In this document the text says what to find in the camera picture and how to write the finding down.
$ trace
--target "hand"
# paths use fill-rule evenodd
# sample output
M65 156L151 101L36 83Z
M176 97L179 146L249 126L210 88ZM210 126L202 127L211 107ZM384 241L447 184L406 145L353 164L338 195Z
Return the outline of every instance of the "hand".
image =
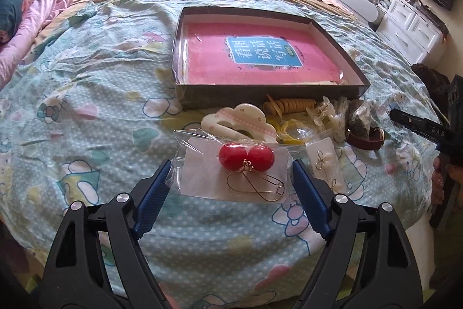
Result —
M431 202L432 204L441 205L444 202L444 180L440 173L441 170L441 161L439 156L434 159L432 163L434 166L434 172L431 176L432 181L432 193L431 193ZM447 165L447 174L458 182L460 185L463 184L463 168L457 167L455 165Z

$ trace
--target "red earring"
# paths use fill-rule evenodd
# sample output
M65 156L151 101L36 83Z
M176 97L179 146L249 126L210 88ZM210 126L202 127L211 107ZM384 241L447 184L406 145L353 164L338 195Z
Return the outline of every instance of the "red earring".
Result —
M254 146L248 152L248 160L258 172L269 170L275 162L275 154L268 146Z
M223 145L218 153L218 160L225 169L238 170L242 168L243 161L248 157L246 148L238 143Z
M223 145L219 151L218 160L225 169L233 170L227 177L227 185L231 190L239 193L256 193L267 202L276 202L283 197L285 192L283 181L262 173L269 170L275 162L275 154L270 147L258 145L252 147L249 152L247 152L244 146L238 143L228 143ZM252 174L252 172L261 172L258 177L276 186L275 190L259 191L248 177L248 174ZM241 173L253 190L243 191L234 188L233 185L230 184L230 177L233 173ZM276 199L268 199L263 196L264 194L267 195L271 193L276 194L278 197Z

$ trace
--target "polka dot fabric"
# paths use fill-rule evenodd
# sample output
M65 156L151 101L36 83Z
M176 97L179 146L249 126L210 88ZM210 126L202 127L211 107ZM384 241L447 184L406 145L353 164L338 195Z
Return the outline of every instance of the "polka dot fabric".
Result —
M45 263L74 200L105 203L174 156L173 130L206 111L181 111L171 74L184 6L227 5L315 19L371 82L365 100L385 129L379 152L336 145L350 197L394 205L405 227L429 207L434 147L391 123L398 107L437 119L408 63L368 28L277 0L121 0L89 4L32 52L0 92L0 211L12 235ZM170 193L140 245L179 308L258 306L299 294L324 243L297 198L283 205L217 202ZM100 235L115 292L123 287ZM352 262L360 257L360 243Z

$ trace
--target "white drawer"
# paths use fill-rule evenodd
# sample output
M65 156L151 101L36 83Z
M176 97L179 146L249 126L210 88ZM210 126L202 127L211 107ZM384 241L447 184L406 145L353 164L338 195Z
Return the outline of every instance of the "white drawer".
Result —
M407 32L414 41L418 42L429 52L432 47L435 44L440 43L440 40L442 39L441 34L434 28L434 26L430 25L418 15L411 22Z
M427 51L414 43L388 15L381 22L377 33L384 35L411 65L423 62L428 55Z
M387 14L391 16L397 22L397 25L403 30L408 29L416 15L411 8L406 6L400 0L392 0Z

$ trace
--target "metal screw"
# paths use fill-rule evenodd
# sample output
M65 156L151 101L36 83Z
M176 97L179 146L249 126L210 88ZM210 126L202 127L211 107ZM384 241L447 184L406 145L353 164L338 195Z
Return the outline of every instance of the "metal screw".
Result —
M383 203L381 206L384 211L391 212L392 211L392 204L390 203Z
M76 202L71 203L71 210L77 211L82 207L82 202L79 202L78 200Z
M345 195L342 195L342 194L338 194L337 196L334 197L334 199L338 203L347 203L347 197Z
M122 193L122 194L119 194L116 198L116 200L119 202L119 203L124 203L124 202L127 202L129 200L129 195L127 193Z

